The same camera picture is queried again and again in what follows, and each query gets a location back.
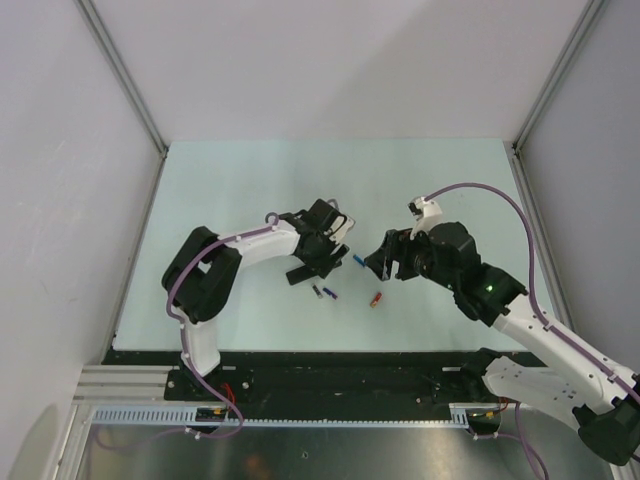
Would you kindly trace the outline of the black remote control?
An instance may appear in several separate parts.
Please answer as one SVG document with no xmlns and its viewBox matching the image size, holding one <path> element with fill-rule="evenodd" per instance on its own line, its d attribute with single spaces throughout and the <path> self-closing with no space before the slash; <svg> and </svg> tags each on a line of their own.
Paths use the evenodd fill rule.
<svg viewBox="0 0 640 480">
<path fill-rule="evenodd" d="M 286 278 L 290 286 L 298 285 L 307 280 L 313 279 L 318 272 L 306 265 L 302 265 L 286 273 Z"/>
</svg>

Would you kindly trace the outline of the purple battery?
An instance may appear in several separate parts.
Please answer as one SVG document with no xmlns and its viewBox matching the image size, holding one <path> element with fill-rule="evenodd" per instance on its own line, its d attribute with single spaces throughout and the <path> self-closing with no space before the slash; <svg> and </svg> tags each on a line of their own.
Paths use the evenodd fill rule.
<svg viewBox="0 0 640 480">
<path fill-rule="evenodd" d="M 324 293 L 326 293 L 329 297 L 331 297 L 333 300 L 337 300 L 338 299 L 338 295 L 336 293 L 334 293 L 333 291 L 331 291 L 330 289 L 323 287 L 323 291 Z"/>
</svg>

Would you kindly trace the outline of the red battery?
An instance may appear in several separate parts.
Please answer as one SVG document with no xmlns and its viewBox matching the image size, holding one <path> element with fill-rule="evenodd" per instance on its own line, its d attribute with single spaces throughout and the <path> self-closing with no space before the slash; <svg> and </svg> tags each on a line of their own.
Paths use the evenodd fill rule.
<svg viewBox="0 0 640 480">
<path fill-rule="evenodd" d="M 379 303 L 379 301 L 381 300 L 381 298 L 382 298 L 382 293 L 381 293 L 381 292 L 377 292 L 377 293 L 374 295 L 374 297 L 373 297 L 373 299 L 371 300 L 371 302 L 370 302 L 370 307 L 371 307 L 371 308 L 375 308 L 375 307 L 378 305 L 378 303 Z"/>
</svg>

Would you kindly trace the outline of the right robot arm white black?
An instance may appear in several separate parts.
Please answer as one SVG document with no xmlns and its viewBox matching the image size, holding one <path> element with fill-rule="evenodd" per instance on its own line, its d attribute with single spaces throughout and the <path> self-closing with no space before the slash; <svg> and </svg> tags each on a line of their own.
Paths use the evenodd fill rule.
<svg viewBox="0 0 640 480">
<path fill-rule="evenodd" d="M 601 459 L 627 464 L 639 447 L 639 375 L 606 357 L 535 305 L 533 294 L 482 261 L 459 222 L 429 231 L 389 230 L 364 260 L 382 281 L 423 277 L 448 289 L 458 309 L 510 337 L 541 360 L 544 374 L 489 350 L 461 376 L 473 401 L 491 394 L 525 403 L 564 423 Z"/>
</svg>

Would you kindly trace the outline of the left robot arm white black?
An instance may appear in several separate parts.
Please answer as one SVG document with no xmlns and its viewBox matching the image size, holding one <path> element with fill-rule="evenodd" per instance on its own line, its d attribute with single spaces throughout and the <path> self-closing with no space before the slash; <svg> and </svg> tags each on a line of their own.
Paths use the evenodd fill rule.
<svg viewBox="0 0 640 480">
<path fill-rule="evenodd" d="M 335 200 L 316 200 L 308 209 L 274 213 L 256 229 L 218 235 L 205 226 L 191 231 L 161 279 L 166 313 L 180 323 L 181 358 L 190 369 L 186 387 L 197 398 L 214 397 L 221 387 L 216 317 L 244 269 L 279 257 L 301 265 L 286 273 L 291 286 L 325 279 L 349 252 L 346 235 L 355 220 Z"/>
</svg>

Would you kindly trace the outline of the black silver battery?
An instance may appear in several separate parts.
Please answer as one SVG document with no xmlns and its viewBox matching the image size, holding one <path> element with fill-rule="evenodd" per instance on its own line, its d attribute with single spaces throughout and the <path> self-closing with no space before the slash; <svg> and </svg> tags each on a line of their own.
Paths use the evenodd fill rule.
<svg viewBox="0 0 640 480">
<path fill-rule="evenodd" d="M 321 293 L 320 289 L 315 284 L 312 284 L 311 287 L 312 287 L 312 290 L 314 291 L 315 295 L 319 299 L 322 299 L 323 298 L 323 294 Z"/>
</svg>

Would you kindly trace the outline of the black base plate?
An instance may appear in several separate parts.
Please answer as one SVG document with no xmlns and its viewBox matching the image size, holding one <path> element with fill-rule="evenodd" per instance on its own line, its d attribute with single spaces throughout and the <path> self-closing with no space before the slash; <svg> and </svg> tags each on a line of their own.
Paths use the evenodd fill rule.
<svg viewBox="0 0 640 480">
<path fill-rule="evenodd" d="M 452 403 L 499 410 L 505 395 L 490 393 L 481 367 L 497 352 L 224 352 L 208 385 L 255 415 L 336 415 L 416 419 L 443 414 Z"/>
</svg>

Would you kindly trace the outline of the aluminium cross rail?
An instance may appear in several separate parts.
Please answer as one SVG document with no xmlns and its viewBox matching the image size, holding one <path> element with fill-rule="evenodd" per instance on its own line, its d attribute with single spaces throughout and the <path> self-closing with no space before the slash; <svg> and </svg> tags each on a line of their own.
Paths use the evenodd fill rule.
<svg viewBox="0 0 640 480">
<path fill-rule="evenodd" d="M 171 366 L 85 366 L 73 396 L 75 403 L 150 404 L 164 401 Z"/>
</svg>

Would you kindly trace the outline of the right aluminium frame post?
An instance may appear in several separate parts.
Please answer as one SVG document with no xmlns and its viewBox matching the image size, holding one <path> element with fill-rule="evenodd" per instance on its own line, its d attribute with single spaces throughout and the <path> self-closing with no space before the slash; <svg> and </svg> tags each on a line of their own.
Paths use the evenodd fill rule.
<svg viewBox="0 0 640 480">
<path fill-rule="evenodd" d="M 609 4 L 607 0 L 589 0 L 586 3 L 511 143 L 516 154 L 525 147 Z"/>
</svg>

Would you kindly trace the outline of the aluminium frame post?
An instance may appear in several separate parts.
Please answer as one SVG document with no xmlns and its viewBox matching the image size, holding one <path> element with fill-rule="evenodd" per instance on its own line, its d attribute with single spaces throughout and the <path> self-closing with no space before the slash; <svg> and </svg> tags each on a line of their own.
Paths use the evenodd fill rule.
<svg viewBox="0 0 640 480">
<path fill-rule="evenodd" d="M 589 0 L 586 3 L 511 143 L 516 154 L 525 147 L 609 4 L 607 0 Z"/>
<path fill-rule="evenodd" d="M 74 4 L 145 134 L 160 158 L 164 159 L 168 145 L 95 2 L 75 0 Z"/>
</svg>

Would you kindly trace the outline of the left aluminium frame post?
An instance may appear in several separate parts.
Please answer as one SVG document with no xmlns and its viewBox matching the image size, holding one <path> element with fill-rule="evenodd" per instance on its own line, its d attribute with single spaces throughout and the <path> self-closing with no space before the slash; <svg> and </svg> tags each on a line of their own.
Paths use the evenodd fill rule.
<svg viewBox="0 0 640 480">
<path fill-rule="evenodd" d="M 95 2 L 75 0 L 74 4 L 145 134 L 160 158 L 164 159 L 168 145 Z"/>
</svg>

